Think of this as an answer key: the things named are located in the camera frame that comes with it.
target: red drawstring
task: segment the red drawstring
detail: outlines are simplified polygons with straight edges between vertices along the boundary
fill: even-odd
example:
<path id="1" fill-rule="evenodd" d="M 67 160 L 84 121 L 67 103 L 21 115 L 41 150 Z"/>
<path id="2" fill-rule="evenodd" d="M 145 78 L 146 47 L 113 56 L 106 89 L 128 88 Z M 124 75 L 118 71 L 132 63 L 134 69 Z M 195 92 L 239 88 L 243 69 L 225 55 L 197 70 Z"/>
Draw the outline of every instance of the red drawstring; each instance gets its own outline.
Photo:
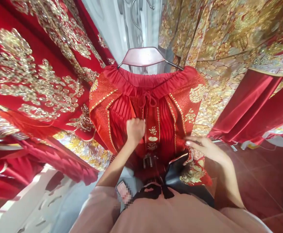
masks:
<path id="1" fill-rule="evenodd" d="M 148 99 L 149 99 L 149 105 L 150 105 L 151 107 L 155 107 L 155 106 L 157 105 L 157 101 L 156 101 L 156 99 L 151 95 L 151 93 L 150 93 L 149 91 L 145 91 L 145 92 L 143 93 L 143 95 L 142 95 L 142 104 L 141 104 L 141 105 L 138 104 L 138 106 L 139 106 L 140 108 L 144 108 L 144 107 L 145 107 L 145 105 L 146 105 L 146 97 L 148 97 Z"/>

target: red garment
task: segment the red garment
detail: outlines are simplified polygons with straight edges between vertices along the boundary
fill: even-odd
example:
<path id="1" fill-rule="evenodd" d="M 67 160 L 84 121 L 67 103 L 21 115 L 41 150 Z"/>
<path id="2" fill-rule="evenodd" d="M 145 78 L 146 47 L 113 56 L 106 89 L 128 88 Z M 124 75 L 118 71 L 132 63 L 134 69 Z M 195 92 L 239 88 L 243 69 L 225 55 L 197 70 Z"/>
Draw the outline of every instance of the red garment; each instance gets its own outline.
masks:
<path id="1" fill-rule="evenodd" d="M 115 65 L 108 66 L 91 88 L 90 118 L 114 155 L 127 140 L 126 121 L 134 117 L 145 119 L 143 143 L 126 166 L 142 180 L 153 178 L 153 171 L 143 170 L 143 158 L 156 156 L 157 169 L 164 173 L 175 154 L 186 148 L 183 138 L 191 134 L 204 85 L 203 77 L 189 66 L 184 71 L 158 75 L 132 74 Z M 195 185 L 210 182 L 206 174 Z"/>
<path id="2" fill-rule="evenodd" d="M 261 136 L 272 125 L 283 124 L 283 89 L 270 98 L 282 80 L 248 70 L 209 136 L 231 144 L 247 140 L 261 142 Z"/>
<path id="3" fill-rule="evenodd" d="M 13 199 L 44 167 L 44 164 L 35 161 L 32 155 L 19 154 L 20 157 L 9 158 L 7 155 L 0 159 L 0 198 Z"/>
<path id="4" fill-rule="evenodd" d="M 112 56 L 100 45 L 98 30 L 83 8 L 77 1 L 0 1 L 0 55 L 11 58 L 0 59 L 0 105 L 11 110 L 3 117 L 23 133 L 35 137 L 44 132 L 46 138 L 58 128 L 76 130 L 84 121 L 67 123 L 88 115 L 81 109 L 88 106 L 88 82 Z M 37 79 L 41 83 L 33 85 Z M 89 140 L 94 130 L 75 133 Z"/>

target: person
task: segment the person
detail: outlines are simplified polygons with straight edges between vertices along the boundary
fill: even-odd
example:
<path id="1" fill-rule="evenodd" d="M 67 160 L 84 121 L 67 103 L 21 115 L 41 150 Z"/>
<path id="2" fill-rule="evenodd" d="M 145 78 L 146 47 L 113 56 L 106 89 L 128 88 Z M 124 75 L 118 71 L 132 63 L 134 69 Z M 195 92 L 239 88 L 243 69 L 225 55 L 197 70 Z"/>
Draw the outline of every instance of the person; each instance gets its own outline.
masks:
<path id="1" fill-rule="evenodd" d="M 261 220 L 245 210 L 231 159 L 206 137 L 188 137 L 186 144 L 220 164 L 221 182 L 235 208 L 218 211 L 195 196 L 180 194 L 168 187 L 172 195 L 167 197 L 160 193 L 156 198 L 135 199 L 120 214 L 115 187 L 127 159 L 144 136 L 145 128 L 144 120 L 127 121 L 127 142 L 90 193 L 70 233 L 271 232 Z M 149 184 L 143 188 L 145 192 L 153 190 L 147 187 Z"/>

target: smartphone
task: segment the smartphone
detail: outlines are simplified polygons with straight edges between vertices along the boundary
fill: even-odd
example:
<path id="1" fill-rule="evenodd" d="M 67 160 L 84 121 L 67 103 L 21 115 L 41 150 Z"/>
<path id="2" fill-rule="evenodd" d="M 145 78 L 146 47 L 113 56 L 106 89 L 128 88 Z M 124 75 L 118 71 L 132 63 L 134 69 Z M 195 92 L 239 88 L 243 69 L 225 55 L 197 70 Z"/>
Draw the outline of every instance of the smartphone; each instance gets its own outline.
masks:
<path id="1" fill-rule="evenodd" d="M 127 205 L 132 200 L 131 190 L 127 187 L 124 181 L 121 181 L 116 186 L 117 192 L 120 194 L 122 202 Z"/>

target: red tassel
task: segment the red tassel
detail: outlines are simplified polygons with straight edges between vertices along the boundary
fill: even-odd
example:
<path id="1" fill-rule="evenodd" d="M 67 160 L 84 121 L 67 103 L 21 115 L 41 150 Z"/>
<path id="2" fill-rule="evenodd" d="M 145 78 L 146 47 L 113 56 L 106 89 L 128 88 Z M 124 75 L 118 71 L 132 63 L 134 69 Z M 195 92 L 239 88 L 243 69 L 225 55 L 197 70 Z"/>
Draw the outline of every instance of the red tassel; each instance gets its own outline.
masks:
<path id="1" fill-rule="evenodd" d="M 61 131 L 52 125 L 47 125 L 11 110 L 0 111 L 0 116 L 31 138 L 45 139 Z"/>

